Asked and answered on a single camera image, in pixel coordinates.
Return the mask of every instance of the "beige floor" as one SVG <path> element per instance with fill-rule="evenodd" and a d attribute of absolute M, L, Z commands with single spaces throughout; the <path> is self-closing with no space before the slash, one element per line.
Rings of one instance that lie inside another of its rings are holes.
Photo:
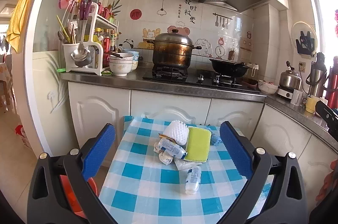
<path fill-rule="evenodd" d="M 15 135 L 20 118 L 0 108 L 0 189 L 14 211 L 26 223 L 30 180 L 37 162 L 32 150 Z M 101 167 L 94 178 L 101 190 L 108 168 Z"/>

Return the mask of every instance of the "table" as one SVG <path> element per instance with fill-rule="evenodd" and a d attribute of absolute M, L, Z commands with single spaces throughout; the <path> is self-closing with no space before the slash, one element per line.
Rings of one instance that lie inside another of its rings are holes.
<path fill-rule="evenodd" d="M 3 86 L 3 91 L 6 97 L 7 105 L 10 105 L 10 95 L 7 89 L 7 85 L 9 84 L 10 80 L 11 80 L 11 75 L 7 69 L 6 63 L 0 63 L 0 81 Z"/>
<path fill-rule="evenodd" d="M 174 162 L 161 163 L 154 144 L 170 122 L 125 116 L 124 136 L 104 181 L 99 199 L 118 223 L 205 224 L 217 223 L 244 184 L 225 146 L 210 146 L 208 160 L 200 165 L 201 184 L 195 195 L 185 194 L 188 170 Z M 219 135 L 219 127 L 207 128 Z M 271 188 L 269 176 L 251 212 L 257 215 Z"/>

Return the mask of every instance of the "metal screw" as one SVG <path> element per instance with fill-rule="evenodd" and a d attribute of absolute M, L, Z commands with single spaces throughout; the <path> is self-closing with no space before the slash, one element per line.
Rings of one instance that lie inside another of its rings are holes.
<path fill-rule="evenodd" d="M 256 152 L 257 152 L 258 154 L 265 154 L 265 150 L 264 150 L 263 148 L 257 148 L 257 149 L 256 149 Z"/>
<path fill-rule="evenodd" d="M 289 152 L 289 153 L 288 153 L 288 156 L 289 156 L 290 158 L 292 158 L 292 159 L 295 159 L 295 158 L 296 158 L 296 154 L 293 153 L 293 152 Z"/>
<path fill-rule="evenodd" d="M 70 151 L 70 154 L 71 154 L 71 155 L 77 155 L 78 153 L 79 153 L 79 150 L 78 150 L 77 148 L 72 149 L 72 150 Z"/>
<path fill-rule="evenodd" d="M 47 154 L 46 153 L 42 153 L 40 154 L 40 159 L 46 159 L 47 158 Z"/>

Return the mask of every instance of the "red round sticker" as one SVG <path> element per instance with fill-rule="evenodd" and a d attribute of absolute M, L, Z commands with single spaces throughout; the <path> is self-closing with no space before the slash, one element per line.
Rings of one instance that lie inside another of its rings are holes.
<path fill-rule="evenodd" d="M 138 20 L 141 18 L 141 16 L 142 16 L 142 11 L 138 9 L 134 9 L 130 12 L 130 18 L 133 20 Z"/>

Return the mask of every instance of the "red thermos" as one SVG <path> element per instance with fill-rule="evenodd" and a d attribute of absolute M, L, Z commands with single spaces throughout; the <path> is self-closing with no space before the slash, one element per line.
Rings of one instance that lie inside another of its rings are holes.
<path fill-rule="evenodd" d="M 330 68 L 325 99 L 330 109 L 338 108 L 338 56 L 333 58 L 333 67 Z"/>

